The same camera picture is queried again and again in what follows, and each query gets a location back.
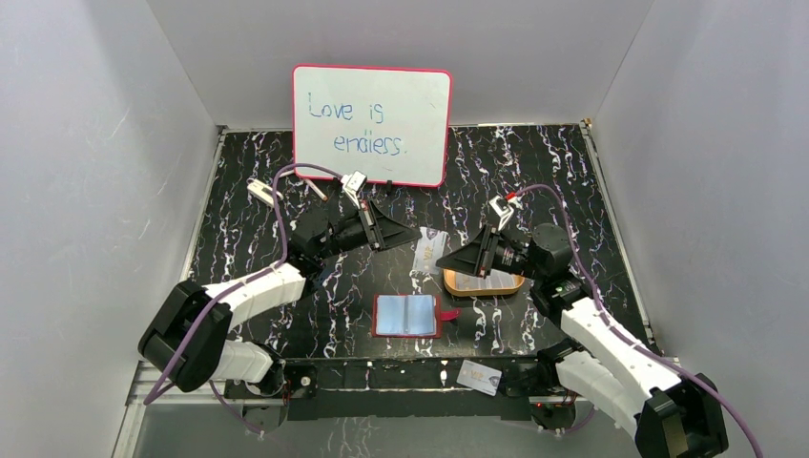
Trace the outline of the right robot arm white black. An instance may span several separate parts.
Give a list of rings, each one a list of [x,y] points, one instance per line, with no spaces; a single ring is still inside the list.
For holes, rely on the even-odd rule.
[[[539,313],[566,336],[538,354],[537,381],[550,395],[584,396],[632,438],[643,457],[716,457],[729,447],[724,416],[702,374],[689,379],[596,303],[593,287],[570,264],[567,231],[544,223],[528,239],[487,225],[439,267],[475,277],[492,271],[532,282]]]

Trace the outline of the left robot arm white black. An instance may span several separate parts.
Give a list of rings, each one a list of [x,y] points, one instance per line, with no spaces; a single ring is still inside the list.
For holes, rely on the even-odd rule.
[[[216,380],[240,380],[262,397],[277,395],[285,382],[281,356],[261,343],[229,339],[231,330],[311,295],[331,258],[365,246],[386,251],[420,236],[372,200],[340,216],[311,208],[284,236],[286,254],[267,268],[215,284],[179,282],[137,345],[140,356],[161,371],[152,395],[171,386],[190,392]]]

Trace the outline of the tan oval card tray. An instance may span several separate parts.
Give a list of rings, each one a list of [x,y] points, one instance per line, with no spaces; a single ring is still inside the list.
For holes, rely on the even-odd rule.
[[[444,269],[443,280],[446,291],[455,297],[509,296],[517,293],[525,278],[492,270],[486,277],[474,277]]]

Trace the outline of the white VIP credit card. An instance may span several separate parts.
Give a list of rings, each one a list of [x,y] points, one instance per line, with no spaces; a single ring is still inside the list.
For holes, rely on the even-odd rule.
[[[441,269],[437,260],[444,255],[447,241],[447,232],[428,228],[420,228],[421,237],[417,240],[414,249],[412,270],[430,275],[438,275]]]

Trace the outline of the red leather card holder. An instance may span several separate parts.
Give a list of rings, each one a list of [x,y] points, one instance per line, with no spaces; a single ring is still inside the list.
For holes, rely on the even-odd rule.
[[[443,309],[433,295],[377,295],[371,334],[375,338],[437,339],[443,324],[460,317],[458,307]]]

